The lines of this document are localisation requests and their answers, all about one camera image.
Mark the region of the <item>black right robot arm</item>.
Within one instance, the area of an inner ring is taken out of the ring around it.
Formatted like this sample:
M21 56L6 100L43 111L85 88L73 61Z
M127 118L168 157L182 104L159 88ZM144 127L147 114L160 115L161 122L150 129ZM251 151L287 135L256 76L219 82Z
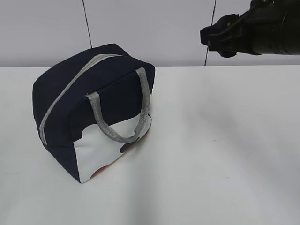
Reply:
M300 2L253 0L245 13L222 16L200 30L200 42L223 58L250 55L299 55Z

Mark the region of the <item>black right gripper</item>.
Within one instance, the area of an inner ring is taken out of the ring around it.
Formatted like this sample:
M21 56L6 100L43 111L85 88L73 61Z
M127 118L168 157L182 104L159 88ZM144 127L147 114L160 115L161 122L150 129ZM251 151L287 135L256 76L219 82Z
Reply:
M238 53L287 55L283 44L287 11L287 0L252 0L250 9L243 14L222 16L213 25L200 30L200 42L208 44L210 52L218 52L223 58ZM209 35L221 33L229 25L232 26L231 50L218 41L209 40Z

